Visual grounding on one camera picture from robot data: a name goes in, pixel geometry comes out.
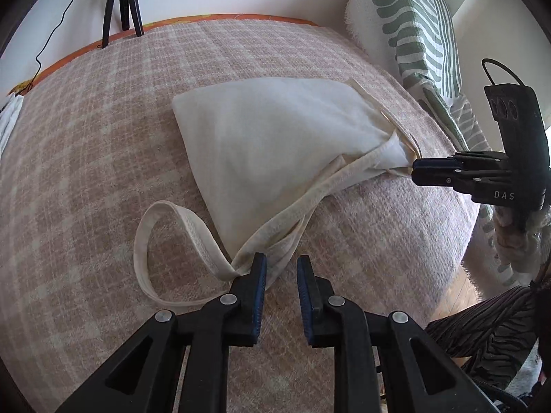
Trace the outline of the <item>white gloved right hand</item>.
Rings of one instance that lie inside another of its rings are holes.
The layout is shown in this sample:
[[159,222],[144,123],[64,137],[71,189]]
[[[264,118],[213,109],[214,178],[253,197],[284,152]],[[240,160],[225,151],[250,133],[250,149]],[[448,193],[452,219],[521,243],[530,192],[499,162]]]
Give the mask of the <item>white gloved right hand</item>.
[[531,213],[524,229],[514,223],[515,213],[511,208],[494,209],[498,256],[521,284],[541,284],[550,274],[550,206]]

